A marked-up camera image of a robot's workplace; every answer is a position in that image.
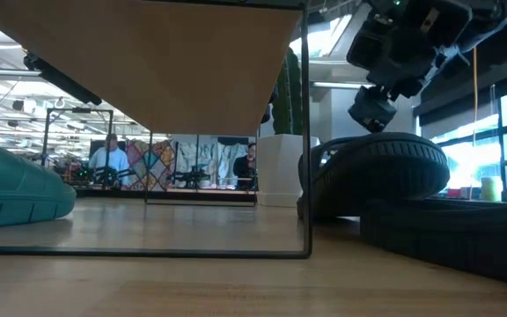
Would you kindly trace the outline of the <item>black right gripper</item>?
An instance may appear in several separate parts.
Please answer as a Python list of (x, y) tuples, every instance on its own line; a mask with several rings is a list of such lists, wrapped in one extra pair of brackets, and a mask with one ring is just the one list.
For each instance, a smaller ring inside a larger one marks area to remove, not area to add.
[(397, 113), (389, 102), (415, 96), (453, 52), (472, 20), (459, 1), (371, 1), (376, 42), (370, 49), (370, 82), (349, 108), (351, 118), (371, 133), (382, 132)]

